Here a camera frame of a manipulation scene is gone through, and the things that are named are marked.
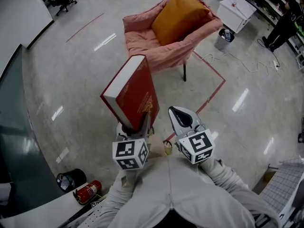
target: orange cushion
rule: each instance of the orange cushion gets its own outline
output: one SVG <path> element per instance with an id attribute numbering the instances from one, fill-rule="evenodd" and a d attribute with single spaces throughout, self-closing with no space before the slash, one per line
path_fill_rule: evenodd
<path id="1" fill-rule="evenodd" d="M 162 46 L 183 40 L 188 32 L 209 13 L 197 0 L 170 0 L 152 23 Z"/>

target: white wall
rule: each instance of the white wall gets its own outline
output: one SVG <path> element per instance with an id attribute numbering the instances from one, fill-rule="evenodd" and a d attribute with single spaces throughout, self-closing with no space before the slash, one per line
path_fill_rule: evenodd
<path id="1" fill-rule="evenodd" d="M 42 0 L 0 0 L 0 76 L 18 45 L 27 47 L 52 20 Z"/>

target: red fire extinguisher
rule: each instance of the red fire extinguisher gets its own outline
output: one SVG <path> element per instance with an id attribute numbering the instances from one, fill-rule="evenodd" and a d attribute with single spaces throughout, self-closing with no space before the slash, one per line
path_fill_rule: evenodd
<path id="1" fill-rule="evenodd" d="M 95 194 L 101 190 L 101 183 L 97 180 L 92 181 L 80 190 L 73 192 L 74 197 L 81 205 L 85 205 Z"/>

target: white cabinet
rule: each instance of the white cabinet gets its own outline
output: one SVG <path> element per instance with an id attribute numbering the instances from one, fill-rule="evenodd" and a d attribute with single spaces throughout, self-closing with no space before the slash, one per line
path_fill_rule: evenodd
<path id="1" fill-rule="evenodd" d="M 255 11 L 256 8 L 245 0 L 223 0 L 219 2 L 217 15 L 224 25 L 238 33 L 250 21 Z"/>

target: white cube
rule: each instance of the white cube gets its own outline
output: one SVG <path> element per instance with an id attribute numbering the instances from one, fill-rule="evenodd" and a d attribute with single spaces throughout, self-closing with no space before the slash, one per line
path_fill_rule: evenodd
<path id="1" fill-rule="evenodd" d="M 113 142 L 113 160 L 122 170 L 143 168 L 148 153 L 149 150 L 143 138 Z"/>
<path id="2" fill-rule="evenodd" d="M 213 154 L 215 147 L 211 132 L 206 129 L 189 137 L 179 139 L 180 151 L 192 163 L 208 159 Z"/>

